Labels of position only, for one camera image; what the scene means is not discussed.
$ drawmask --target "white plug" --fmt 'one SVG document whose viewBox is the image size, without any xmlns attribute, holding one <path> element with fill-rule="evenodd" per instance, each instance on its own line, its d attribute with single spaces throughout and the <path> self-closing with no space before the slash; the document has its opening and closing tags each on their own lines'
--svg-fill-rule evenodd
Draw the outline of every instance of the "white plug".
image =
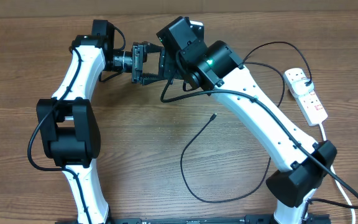
<svg viewBox="0 0 358 224">
<path fill-rule="evenodd" d="M 291 68 L 287 70 L 284 73 L 284 80 L 310 126 L 321 124 L 327 119 L 327 112 L 314 91 L 313 82 L 306 86 L 309 79 L 302 69 Z"/>
</svg>

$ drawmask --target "wooden surface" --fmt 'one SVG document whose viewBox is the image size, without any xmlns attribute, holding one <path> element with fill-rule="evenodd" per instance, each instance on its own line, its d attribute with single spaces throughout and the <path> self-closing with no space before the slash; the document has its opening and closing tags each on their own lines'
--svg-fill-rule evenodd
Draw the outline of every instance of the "wooden surface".
<svg viewBox="0 0 358 224">
<path fill-rule="evenodd" d="M 158 43 L 155 33 L 176 16 L 98 16 L 0 19 L 0 223 L 53 223 L 75 219 L 76 207 L 61 173 L 35 170 L 26 147 L 37 121 L 35 105 L 58 88 L 71 62 L 68 46 L 77 34 L 89 34 L 93 19 L 108 19 L 133 41 Z M 313 81 L 329 118 L 328 139 L 338 149 L 336 172 L 358 191 L 358 11 L 254 12 L 194 14 L 206 27 L 206 43 L 226 41 L 244 56 L 255 46 L 274 40 L 298 46 L 309 61 Z M 121 40 L 116 38 L 117 46 Z M 156 72 L 158 56 L 150 56 L 146 72 Z M 285 45 L 260 49 L 250 61 L 280 71 L 305 66 Z M 281 92 L 278 75 L 249 67 L 264 92 L 275 102 Z M 248 198 L 211 205 L 194 199 L 180 175 L 180 154 L 208 121 L 218 117 L 186 152 L 184 169 L 200 197 L 218 200 L 242 195 L 262 178 L 268 154 L 239 120 L 212 98 L 199 96 L 170 104 L 159 100 L 164 82 L 131 84 L 125 74 L 97 84 L 92 105 L 102 149 L 98 172 L 103 194 L 114 217 L 178 218 L 240 217 L 272 213 L 276 200 L 266 185 Z M 175 82 L 168 96 L 180 95 Z M 302 130 L 320 140 L 286 91 L 281 109 Z M 35 161 L 53 166 L 44 156 L 40 136 Z M 276 168 L 270 168 L 271 175 Z M 316 197 L 344 202 L 333 180 L 325 178 Z M 322 203 L 314 213 L 329 213 L 333 223 L 350 223 L 350 211 Z"/>
<path fill-rule="evenodd" d="M 0 0 L 0 18 L 318 10 L 358 10 L 358 0 Z"/>
</svg>

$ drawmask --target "robotic arm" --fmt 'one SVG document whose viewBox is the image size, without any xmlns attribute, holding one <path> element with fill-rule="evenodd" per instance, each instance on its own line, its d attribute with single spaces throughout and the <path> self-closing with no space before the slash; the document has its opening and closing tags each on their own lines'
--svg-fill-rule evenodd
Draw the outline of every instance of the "robotic arm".
<svg viewBox="0 0 358 224">
<path fill-rule="evenodd" d="M 269 190 L 278 199 L 277 209 L 273 215 L 247 215 L 240 220 L 241 224 L 331 223 L 329 216 L 306 213 L 306 202 L 321 185 L 326 172 L 305 152 L 329 168 L 336 156 L 332 143 L 318 143 L 296 127 L 258 87 L 241 58 L 227 44 L 217 41 L 207 47 L 203 40 L 202 23 L 179 17 L 157 36 L 164 48 L 143 42 L 134 43 L 131 52 L 116 50 L 113 49 L 114 26 L 108 21 L 94 21 L 91 35 L 79 35 L 73 41 L 71 47 L 76 49 L 80 58 L 73 54 L 60 88 L 52 99 L 40 100 L 37 104 L 37 116 L 41 121 L 58 100 L 62 101 L 40 131 L 45 155 L 54 159 L 56 166 L 70 169 L 78 176 L 80 184 L 71 172 L 63 171 L 78 208 L 77 223 L 141 222 L 138 218 L 113 220 L 101 192 L 96 171 L 100 133 L 90 100 L 102 71 L 131 72 L 132 82 L 143 85 L 160 80 L 168 80 L 169 84 L 174 78 L 183 79 L 194 89 L 201 87 L 209 94 L 214 93 L 216 101 L 230 109 L 256 136 L 278 167 L 278 171 L 266 181 Z M 158 74 L 143 73 L 147 54 L 158 52 Z M 79 59 L 82 63 L 74 85 L 69 94 L 61 99 L 80 66 Z M 75 127 L 57 126 L 66 119 L 72 119 Z M 165 223 L 161 220 L 148 222 Z"/>
</svg>

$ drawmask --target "wooden table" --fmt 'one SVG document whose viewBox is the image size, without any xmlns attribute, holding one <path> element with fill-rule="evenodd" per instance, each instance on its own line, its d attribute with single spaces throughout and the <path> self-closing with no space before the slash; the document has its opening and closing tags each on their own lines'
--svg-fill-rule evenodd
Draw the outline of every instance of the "wooden table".
<svg viewBox="0 0 358 224">
<path fill-rule="evenodd" d="M 158 43 L 155 33 L 174 18 L 0 19 L 0 223 L 76 218 L 63 174 L 35 170 L 26 157 L 37 124 L 35 105 L 40 98 L 50 97 L 63 80 L 71 61 L 67 48 L 76 35 L 89 34 L 93 19 L 108 19 L 125 33 L 129 50 L 133 41 Z M 223 40 L 241 56 L 275 40 L 289 41 L 302 50 L 329 115 L 324 126 L 338 148 L 336 171 L 358 191 L 358 11 L 194 14 L 191 19 L 204 22 L 208 45 Z M 116 47 L 122 43 L 119 35 L 116 43 Z M 156 72 L 157 61 L 158 55 L 150 56 L 145 71 Z M 305 69 L 299 55 L 286 45 L 260 49 L 250 61 L 271 64 L 282 72 Z M 264 67 L 249 68 L 263 91 L 277 102 L 282 87 L 278 75 Z M 210 97 L 161 103 L 164 84 L 134 85 L 129 74 L 97 84 L 92 105 L 102 137 L 98 172 L 113 216 L 150 219 L 272 213 L 276 200 L 265 184 L 250 197 L 232 203 L 202 203 L 189 194 L 180 175 L 180 154 L 212 113 L 218 117 L 184 160 L 196 194 L 218 200 L 250 191 L 261 180 L 269 156 L 239 120 Z M 168 96 L 182 94 L 181 82 L 168 92 Z M 281 109 L 302 130 L 321 140 L 318 127 L 307 125 L 288 91 Z M 53 167 L 39 136 L 33 155 L 38 164 Z M 272 166 L 268 175 L 275 170 Z M 315 196 L 344 202 L 329 177 Z M 310 210 L 330 214 L 333 223 L 350 223 L 350 211 L 344 208 L 315 203 Z"/>
</svg>

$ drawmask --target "extension cord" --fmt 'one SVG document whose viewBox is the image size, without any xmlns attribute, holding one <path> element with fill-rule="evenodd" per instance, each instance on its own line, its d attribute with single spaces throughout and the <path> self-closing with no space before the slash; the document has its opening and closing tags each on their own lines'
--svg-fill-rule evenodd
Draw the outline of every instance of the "extension cord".
<svg viewBox="0 0 358 224">
<path fill-rule="evenodd" d="M 323 104 L 317 97 L 314 91 L 313 82 L 306 86 L 309 81 L 305 73 L 300 68 L 291 68 L 284 73 L 284 80 L 287 83 L 293 97 L 296 99 L 299 108 L 301 109 L 303 116 L 305 116 L 310 126 L 319 125 L 323 141 L 326 141 L 326 133 L 323 128 L 323 121 L 328 118 L 328 114 L 323 107 Z M 331 166 L 331 171 L 335 174 L 334 166 Z M 346 195 L 342 186 L 338 181 L 335 183 L 349 205 L 352 205 L 349 197 Z M 356 223 L 356 213 L 354 209 L 352 212 L 352 224 Z"/>
</svg>

